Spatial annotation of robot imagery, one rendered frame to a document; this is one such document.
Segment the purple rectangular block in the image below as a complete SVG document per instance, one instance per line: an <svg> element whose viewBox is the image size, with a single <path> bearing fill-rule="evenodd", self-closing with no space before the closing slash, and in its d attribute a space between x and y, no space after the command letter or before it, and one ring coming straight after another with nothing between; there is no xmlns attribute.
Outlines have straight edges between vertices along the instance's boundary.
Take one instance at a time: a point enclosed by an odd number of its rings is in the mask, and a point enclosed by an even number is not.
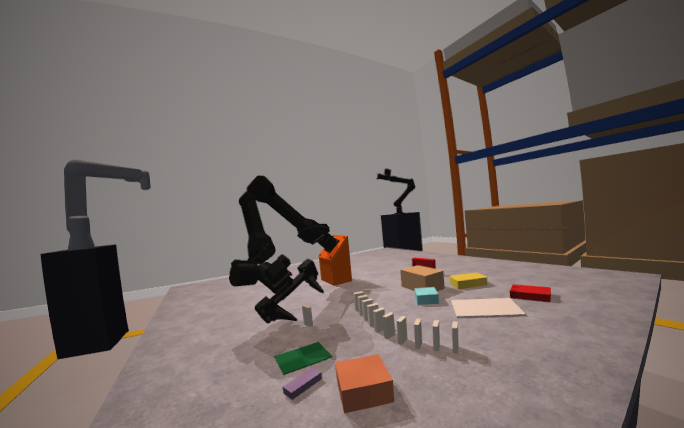
<svg viewBox="0 0 684 428"><path fill-rule="evenodd" d="M316 384L322 379L321 372L315 368L311 368L305 371L302 375L288 382L286 385L282 386L283 393L292 400L297 396L301 395L302 392L311 388L312 385Z"/></svg>

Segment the teal rectangular block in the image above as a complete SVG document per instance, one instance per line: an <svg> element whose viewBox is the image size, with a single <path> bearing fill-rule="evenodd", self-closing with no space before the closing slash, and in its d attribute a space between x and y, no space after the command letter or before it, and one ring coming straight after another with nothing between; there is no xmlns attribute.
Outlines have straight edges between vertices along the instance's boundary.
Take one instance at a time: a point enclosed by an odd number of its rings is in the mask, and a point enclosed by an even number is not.
<svg viewBox="0 0 684 428"><path fill-rule="evenodd" d="M417 305L439 304L439 296L435 287L416 288L415 297Z"/></svg>

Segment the green flat slab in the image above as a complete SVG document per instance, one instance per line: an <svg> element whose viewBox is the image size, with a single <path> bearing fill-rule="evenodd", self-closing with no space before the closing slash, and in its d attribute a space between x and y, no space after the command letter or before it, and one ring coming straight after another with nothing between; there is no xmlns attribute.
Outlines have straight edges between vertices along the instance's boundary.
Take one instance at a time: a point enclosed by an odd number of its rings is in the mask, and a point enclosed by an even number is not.
<svg viewBox="0 0 684 428"><path fill-rule="evenodd" d="M315 342L274 356L283 375L333 357L320 343Z"/></svg>

